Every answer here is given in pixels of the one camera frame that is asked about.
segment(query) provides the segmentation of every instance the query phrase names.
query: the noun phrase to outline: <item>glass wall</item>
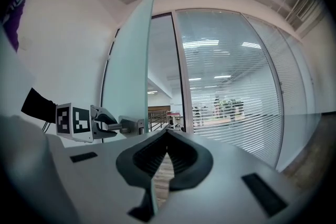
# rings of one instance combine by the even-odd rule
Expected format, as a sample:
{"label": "glass wall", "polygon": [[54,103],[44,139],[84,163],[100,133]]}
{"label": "glass wall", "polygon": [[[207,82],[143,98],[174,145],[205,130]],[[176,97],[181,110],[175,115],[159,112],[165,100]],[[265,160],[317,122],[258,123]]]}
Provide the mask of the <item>glass wall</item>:
{"label": "glass wall", "polygon": [[277,168],[285,168],[303,149],[315,130],[308,124],[308,110],[314,110],[314,95],[311,81],[307,82],[308,68],[303,55],[296,51],[292,38],[283,33],[291,46],[286,42],[280,30],[264,21],[247,16],[255,31],[265,44],[276,68],[282,91],[284,117],[283,140]]}
{"label": "glass wall", "polygon": [[265,48],[245,18],[177,12],[186,56],[194,132],[237,145],[275,166],[281,106]]}

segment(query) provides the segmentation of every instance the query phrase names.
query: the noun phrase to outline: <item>person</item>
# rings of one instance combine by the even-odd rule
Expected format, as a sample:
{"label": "person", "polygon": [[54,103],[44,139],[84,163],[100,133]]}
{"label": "person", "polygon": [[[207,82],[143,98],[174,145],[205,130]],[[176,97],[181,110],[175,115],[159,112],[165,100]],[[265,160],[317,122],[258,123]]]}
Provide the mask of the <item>person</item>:
{"label": "person", "polygon": [[200,110],[198,109],[197,106],[195,106],[195,108],[193,109],[193,111],[195,112],[195,122],[197,124],[197,127],[200,126],[201,124],[201,115],[200,115]]}
{"label": "person", "polygon": [[216,99],[215,99],[215,102],[214,102],[214,107],[215,107],[215,116],[216,116],[216,119],[219,119],[220,118],[220,103],[219,103],[219,96],[216,95]]}
{"label": "person", "polygon": [[201,126],[204,126],[204,121],[206,120],[207,117],[207,107],[203,106],[201,108]]}
{"label": "person", "polygon": [[[1,22],[10,44],[17,52],[19,48],[17,30],[19,28],[20,18],[23,14],[25,0],[3,1],[5,2],[5,5],[1,6]],[[56,104],[42,97],[33,88],[30,90],[21,111],[29,116],[46,122],[56,122]]]}

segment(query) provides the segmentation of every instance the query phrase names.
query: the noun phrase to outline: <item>glass door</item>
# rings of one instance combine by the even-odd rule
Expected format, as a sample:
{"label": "glass door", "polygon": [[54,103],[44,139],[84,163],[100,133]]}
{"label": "glass door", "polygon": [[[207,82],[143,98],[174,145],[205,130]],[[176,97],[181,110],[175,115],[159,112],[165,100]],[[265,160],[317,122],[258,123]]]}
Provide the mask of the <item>glass door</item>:
{"label": "glass door", "polygon": [[281,102],[265,48],[241,14],[177,12],[194,133],[231,143],[275,167]]}
{"label": "glass door", "polygon": [[148,53],[149,131],[184,129],[179,57],[171,14],[151,22]]}
{"label": "glass door", "polygon": [[[119,30],[106,68],[102,106],[120,116],[144,120],[148,132],[148,43],[154,0],[143,0]],[[104,142],[122,139],[104,139]]]}

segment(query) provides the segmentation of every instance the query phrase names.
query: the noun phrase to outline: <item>floor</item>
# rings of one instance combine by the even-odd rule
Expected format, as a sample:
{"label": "floor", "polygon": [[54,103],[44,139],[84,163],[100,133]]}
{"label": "floor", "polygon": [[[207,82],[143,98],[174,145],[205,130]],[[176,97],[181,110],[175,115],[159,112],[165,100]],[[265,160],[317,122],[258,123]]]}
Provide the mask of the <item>floor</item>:
{"label": "floor", "polygon": [[[318,184],[328,168],[336,150],[336,115],[323,115],[307,146],[298,157],[282,172],[301,191]],[[166,154],[159,170],[154,175],[155,193],[158,206],[167,200],[169,181],[174,177],[174,170]]]}
{"label": "floor", "polygon": [[157,124],[157,123],[152,123],[152,128],[153,128],[153,132],[154,131],[160,131],[166,128],[166,126],[168,125],[168,123],[162,123],[162,124]]}
{"label": "floor", "polygon": [[323,115],[312,138],[298,157],[282,172],[301,191],[316,186],[336,150],[336,115]]}
{"label": "floor", "polygon": [[168,199],[169,181],[174,177],[173,164],[168,154],[164,156],[163,162],[154,175],[155,194],[158,207],[162,206]]}

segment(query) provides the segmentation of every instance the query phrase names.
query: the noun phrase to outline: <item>frosted glass door panel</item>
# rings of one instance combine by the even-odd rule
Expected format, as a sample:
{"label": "frosted glass door panel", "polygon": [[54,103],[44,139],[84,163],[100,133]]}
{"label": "frosted glass door panel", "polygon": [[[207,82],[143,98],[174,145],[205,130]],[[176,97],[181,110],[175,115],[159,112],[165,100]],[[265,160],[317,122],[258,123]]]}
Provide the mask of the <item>frosted glass door panel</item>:
{"label": "frosted glass door panel", "polygon": [[255,31],[229,12],[178,12],[194,132],[237,145],[275,166],[282,119],[275,82]]}
{"label": "frosted glass door panel", "polygon": [[118,32],[106,70],[102,105],[119,116],[145,119],[148,131],[148,40],[153,0],[143,0]]}
{"label": "frosted glass door panel", "polygon": [[299,42],[297,39],[295,39],[293,36],[288,34],[287,32],[283,30],[279,30],[282,35],[284,36],[287,44],[289,45],[296,62],[298,64],[298,67],[301,72],[302,76],[302,81],[304,85],[304,90],[306,93],[306,103],[307,103],[307,127],[306,127],[306,141],[307,143],[309,139],[311,138],[312,134],[314,133],[317,124],[319,123],[320,120],[320,114],[316,113],[316,103],[315,103],[315,94],[314,94],[314,89],[313,89],[313,79],[311,77],[308,65],[306,63],[305,57],[302,53],[302,43]]}
{"label": "frosted glass door panel", "polygon": [[296,158],[309,139],[305,87],[295,57],[279,30],[258,19],[248,16],[247,19],[265,44],[281,84],[284,127],[277,169],[283,170]]}

